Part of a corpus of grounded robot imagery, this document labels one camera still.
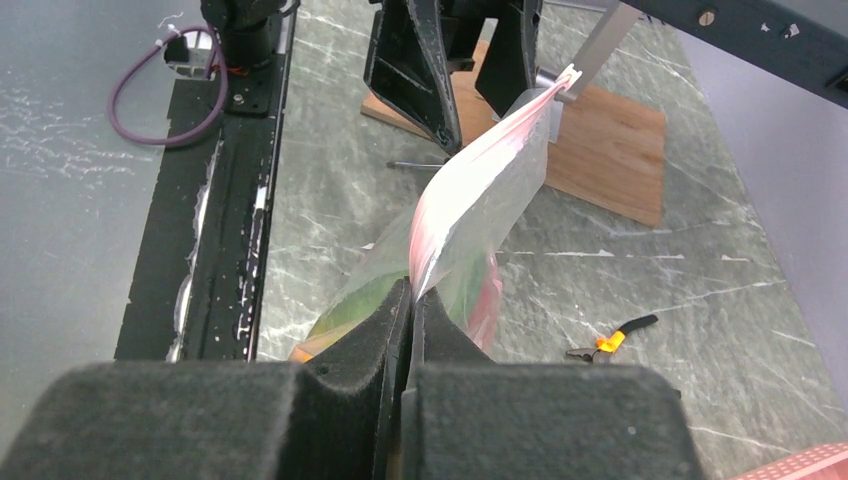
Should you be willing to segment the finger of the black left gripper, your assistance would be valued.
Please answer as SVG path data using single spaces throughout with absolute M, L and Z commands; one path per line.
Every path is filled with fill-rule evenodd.
M 496 26 L 475 88 L 498 117 L 535 85 L 536 46 L 543 2 L 484 1 L 484 18 Z
M 374 14 L 364 81 L 385 105 L 448 154 L 462 148 L 438 1 L 382 1 Z

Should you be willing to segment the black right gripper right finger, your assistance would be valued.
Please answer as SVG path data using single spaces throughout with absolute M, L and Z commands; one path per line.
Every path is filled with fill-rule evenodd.
M 436 291 L 412 313 L 405 479 L 701 479 L 681 400 L 638 365 L 501 364 Z

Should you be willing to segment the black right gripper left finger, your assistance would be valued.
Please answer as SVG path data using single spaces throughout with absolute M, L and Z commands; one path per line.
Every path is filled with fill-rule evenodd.
M 410 285 L 308 363 L 121 361 L 41 396 L 5 479 L 382 479 Z

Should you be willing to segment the clear zip top bag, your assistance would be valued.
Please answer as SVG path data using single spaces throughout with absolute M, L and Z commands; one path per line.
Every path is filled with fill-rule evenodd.
M 502 296 L 496 252 L 544 183 L 555 98 L 582 75 L 568 65 L 520 94 L 502 120 L 443 165 L 418 202 L 378 237 L 289 360 L 305 363 L 336 343 L 403 278 L 413 300 L 435 291 L 449 320 L 488 350 Z

